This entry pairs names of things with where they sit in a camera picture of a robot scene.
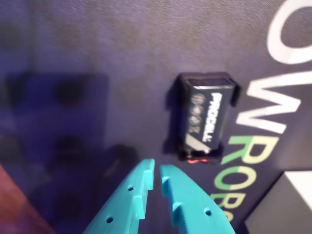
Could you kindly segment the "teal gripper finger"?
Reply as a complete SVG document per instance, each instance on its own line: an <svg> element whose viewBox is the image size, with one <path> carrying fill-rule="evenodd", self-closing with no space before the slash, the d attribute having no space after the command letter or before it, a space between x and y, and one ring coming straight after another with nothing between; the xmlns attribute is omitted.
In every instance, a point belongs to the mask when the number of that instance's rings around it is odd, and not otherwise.
<svg viewBox="0 0 312 234"><path fill-rule="evenodd" d="M162 195L169 201L172 226L180 234L234 234L227 216L210 196L178 167L160 166Z"/></svg>
<svg viewBox="0 0 312 234"><path fill-rule="evenodd" d="M137 234L146 215L148 192L154 188L154 159L142 160L109 197L85 234Z"/></svg>

